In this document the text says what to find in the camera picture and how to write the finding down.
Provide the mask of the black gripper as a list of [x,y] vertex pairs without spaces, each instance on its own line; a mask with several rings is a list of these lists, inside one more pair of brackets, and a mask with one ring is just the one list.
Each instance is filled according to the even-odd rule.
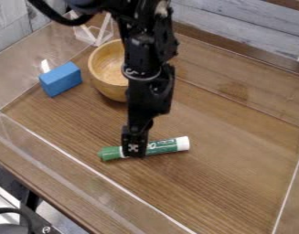
[[127,124],[121,127],[121,152],[124,156],[143,158],[153,118],[169,113],[175,67],[163,64],[159,72],[147,77],[123,64],[121,74],[128,79],[125,92],[128,115]]

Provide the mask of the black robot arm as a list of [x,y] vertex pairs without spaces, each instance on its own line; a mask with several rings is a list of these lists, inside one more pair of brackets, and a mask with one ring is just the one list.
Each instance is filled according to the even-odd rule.
[[175,67],[169,60],[177,55],[177,39],[172,27],[173,9],[169,0],[64,0],[79,12],[68,19],[45,0],[28,0],[55,22],[76,27],[103,12],[117,23],[124,59],[121,75],[128,80],[127,124],[121,127],[121,151],[143,157],[147,151],[153,118],[169,113],[175,88]]

